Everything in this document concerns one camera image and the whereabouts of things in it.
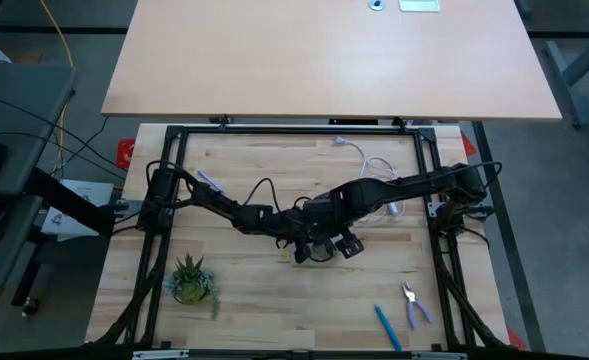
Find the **gray floor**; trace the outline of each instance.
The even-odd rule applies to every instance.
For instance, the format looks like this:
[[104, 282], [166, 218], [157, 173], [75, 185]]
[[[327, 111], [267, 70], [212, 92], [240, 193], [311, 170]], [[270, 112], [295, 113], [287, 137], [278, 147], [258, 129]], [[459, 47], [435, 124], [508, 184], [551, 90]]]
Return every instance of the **gray floor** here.
[[[589, 31], [589, 2], [530, 1], [535, 12], [528, 24], [529, 29]], [[135, 5], [134, 0], [48, 3], [61, 25], [67, 26], [125, 26]], [[0, 11], [0, 23], [48, 25], [47, 21], [37, 0], [7, 0]], [[67, 128], [81, 138], [89, 137], [101, 126], [99, 110], [123, 39], [123, 36], [105, 35], [67, 36], [79, 70], [77, 94], [70, 105]], [[57, 35], [0, 34], [0, 42], [42, 49], [45, 51], [44, 63], [66, 64], [67, 61]], [[587, 44], [589, 40], [559, 41], [570, 60]], [[539, 54], [542, 45], [542, 41], [534, 41]], [[541, 63], [548, 71], [543, 55]], [[553, 89], [556, 87], [553, 82], [550, 85]], [[589, 108], [589, 75], [577, 86]], [[560, 100], [561, 108], [566, 111]], [[94, 141], [94, 147], [113, 157], [117, 140], [135, 137], [141, 122], [167, 120], [110, 119], [106, 130]], [[461, 123], [461, 127], [473, 138], [469, 124]], [[569, 121], [564, 121], [555, 125], [486, 124], [486, 132], [494, 159], [505, 164], [501, 185], [547, 349], [589, 356], [589, 129], [577, 132]], [[66, 143], [71, 147], [78, 146], [69, 138]], [[54, 156], [54, 149], [48, 149], [40, 165], [49, 168]], [[95, 159], [91, 153], [87, 156]], [[122, 185], [121, 180], [81, 160], [69, 164], [65, 177]], [[492, 262], [506, 320], [524, 337], [518, 302], [495, 220], [487, 222], [486, 231], [494, 244]], [[22, 269], [30, 250], [29, 247], [25, 249], [17, 269]], [[80, 344], [100, 271], [100, 268], [44, 271], [34, 291], [43, 306], [38, 316], [29, 321], [22, 321], [20, 310], [8, 305], [11, 290], [20, 276], [19, 271], [15, 271], [8, 291], [0, 301], [0, 351]]]

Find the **light wood desk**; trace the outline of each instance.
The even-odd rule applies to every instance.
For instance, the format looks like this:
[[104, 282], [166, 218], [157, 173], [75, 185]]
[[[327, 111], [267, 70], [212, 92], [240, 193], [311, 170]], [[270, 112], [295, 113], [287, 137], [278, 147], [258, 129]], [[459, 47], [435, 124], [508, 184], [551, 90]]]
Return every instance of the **light wood desk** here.
[[109, 116], [560, 120], [513, 0], [139, 0]]
[[[143, 199], [145, 165], [159, 158], [166, 125], [143, 124], [123, 191], [126, 199]], [[459, 128], [436, 128], [443, 165], [466, 162]], [[412, 139], [402, 136], [346, 136], [369, 155], [384, 156], [400, 176], [418, 173]], [[299, 196], [313, 196], [358, 177], [362, 160], [356, 149], [333, 145], [329, 135], [192, 134], [185, 167], [204, 170], [223, 186], [227, 196], [243, 201], [256, 182], [270, 177], [282, 208]], [[179, 198], [189, 193], [181, 185]], [[256, 192], [253, 203], [271, 204], [269, 186]], [[472, 221], [468, 227], [482, 231]], [[172, 341], [191, 349], [379, 349], [391, 350], [376, 316], [379, 304], [408, 350], [445, 344], [429, 235], [422, 199], [406, 201], [405, 214], [376, 223], [360, 223], [355, 233], [365, 251], [352, 259], [336, 256], [327, 263], [288, 261], [274, 239], [248, 236], [201, 208], [178, 211], [165, 274], [174, 260], [189, 251], [205, 256], [204, 267], [216, 276], [221, 312], [210, 319], [210, 303], [183, 306], [171, 295], [161, 297], [155, 343]], [[132, 295], [143, 233], [128, 230], [112, 238], [105, 260], [87, 340], [100, 337], [116, 320]], [[459, 236], [459, 252], [468, 297], [496, 336], [507, 332], [489, 253], [474, 235]], [[401, 282], [408, 281], [431, 310], [434, 324], [419, 319], [411, 331]], [[143, 305], [137, 336], [143, 333]], [[460, 339], [460, 321], [455, 325]]]

